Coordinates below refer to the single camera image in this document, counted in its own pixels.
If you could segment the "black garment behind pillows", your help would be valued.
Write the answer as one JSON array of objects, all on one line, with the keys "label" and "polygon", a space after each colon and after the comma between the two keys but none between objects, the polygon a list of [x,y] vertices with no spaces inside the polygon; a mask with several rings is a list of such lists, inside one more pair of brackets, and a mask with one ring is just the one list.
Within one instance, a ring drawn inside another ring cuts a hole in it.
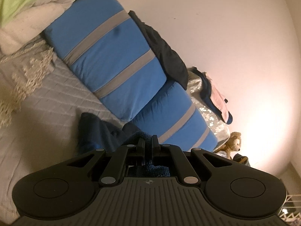
[{"label": "black garment behind pillows", "polygon": [[184,90],[187,90],[188,70],[178,53],[169,46],[153,27],[142,22],[134,11],[130,10],[128,15],[139,27],[167,78],[179,83]]}]

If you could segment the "brown teddy bear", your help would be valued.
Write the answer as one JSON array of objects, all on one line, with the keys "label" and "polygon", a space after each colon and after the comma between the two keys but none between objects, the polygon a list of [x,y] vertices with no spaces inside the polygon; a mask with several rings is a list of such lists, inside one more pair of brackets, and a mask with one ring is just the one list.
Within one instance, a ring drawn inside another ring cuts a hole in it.
[{"label": "brown teddy bear", "polygon": [[231,160],[231,152],[238,152],[241,149],[241,133],[232,132],[228,141],[214,151],[219,155],[225,155],[227,159]]}]

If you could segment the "grey quilted bedspread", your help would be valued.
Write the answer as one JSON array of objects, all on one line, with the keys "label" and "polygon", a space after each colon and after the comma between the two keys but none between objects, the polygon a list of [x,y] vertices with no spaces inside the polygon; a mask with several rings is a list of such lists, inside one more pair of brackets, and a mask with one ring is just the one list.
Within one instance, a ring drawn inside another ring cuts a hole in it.
[{"label": "grey quilted bedspread", "polygon": [[12,189],[21,178],[75,156],[82,113],[122,126],[55,54],[51,66],[42,86],[12,114],[11,124],[1,127],[1,225],[19,216]]}]

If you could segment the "floral grey pillow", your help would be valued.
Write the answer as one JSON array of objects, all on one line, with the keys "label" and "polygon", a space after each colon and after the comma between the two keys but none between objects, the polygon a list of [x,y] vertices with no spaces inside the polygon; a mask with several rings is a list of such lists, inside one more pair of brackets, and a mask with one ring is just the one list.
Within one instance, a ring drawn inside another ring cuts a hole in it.
[{"label": "floral grey pillow", "polygon": [[188,69],[188,85],[186,92],[201,113],[207,126],[217,139],[217,144],[212,148],[217,150],[230,138],[230,131],[223,121],[220,110],[212,102],[214,88],[206,73],[198,71],[196,67]]}]

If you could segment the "white fluffy blanket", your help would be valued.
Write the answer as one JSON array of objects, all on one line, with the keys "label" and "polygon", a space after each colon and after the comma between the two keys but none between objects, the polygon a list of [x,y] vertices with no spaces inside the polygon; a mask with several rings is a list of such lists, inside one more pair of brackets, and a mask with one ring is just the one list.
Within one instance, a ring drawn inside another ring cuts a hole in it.
[{"label": "white fluffy blanket", "polygon": [[1,52],[17,52],[70,8],[75,0],[36,0],[1,27]]}]

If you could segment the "blue pillow near teddy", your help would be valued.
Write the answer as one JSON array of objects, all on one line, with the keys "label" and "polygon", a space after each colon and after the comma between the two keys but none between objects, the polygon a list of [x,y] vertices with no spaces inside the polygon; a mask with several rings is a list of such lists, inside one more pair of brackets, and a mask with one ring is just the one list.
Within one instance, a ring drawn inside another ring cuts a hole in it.
[{"label": "blue pillow near teddy", "polygon": [[131,120],[160,144],[213,151],[217,138],[208,127],[196,105],[180,84],[167,81],[150,102]]}]

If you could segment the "blue fleece zip jacket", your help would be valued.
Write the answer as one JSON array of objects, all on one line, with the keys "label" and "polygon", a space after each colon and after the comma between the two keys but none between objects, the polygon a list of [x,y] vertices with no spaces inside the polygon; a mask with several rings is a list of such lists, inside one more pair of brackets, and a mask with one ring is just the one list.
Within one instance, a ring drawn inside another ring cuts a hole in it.
[{"label": "blue fleece zip jacket", "polygon": [[151,145],[154,136],[141,131],[130,122],[119,128],[92,113],[81,114],[78,124],[78,155],[99,148],[114,152],[122,145],[137,144],[139,140],[143,140],[146,145]]}]

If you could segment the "pink and navy garment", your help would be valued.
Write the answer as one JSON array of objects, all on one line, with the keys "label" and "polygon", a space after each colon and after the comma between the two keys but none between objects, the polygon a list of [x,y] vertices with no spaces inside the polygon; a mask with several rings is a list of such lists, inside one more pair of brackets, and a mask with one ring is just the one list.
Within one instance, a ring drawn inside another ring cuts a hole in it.
[{"label": "pink and navy garment", "polygon": [[212,110],[225,124],[231,124],[233,117],[227,108],[228,100],[219,92],[212,79],[206,72],[201,73],[197,68],[192,70],[201,79],[199,96],[202,101]]}]

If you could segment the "blue pillow near green sheet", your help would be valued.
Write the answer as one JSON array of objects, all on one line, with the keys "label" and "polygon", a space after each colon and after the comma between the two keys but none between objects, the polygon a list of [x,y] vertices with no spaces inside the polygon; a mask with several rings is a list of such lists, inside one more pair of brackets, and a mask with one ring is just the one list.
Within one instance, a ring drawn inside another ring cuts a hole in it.
[{"label": "blue pillow near green sheet", "polygon": [[132,120],[166,82],[117,0],[77,0],[44,33],[57,56],[122,121]]}]

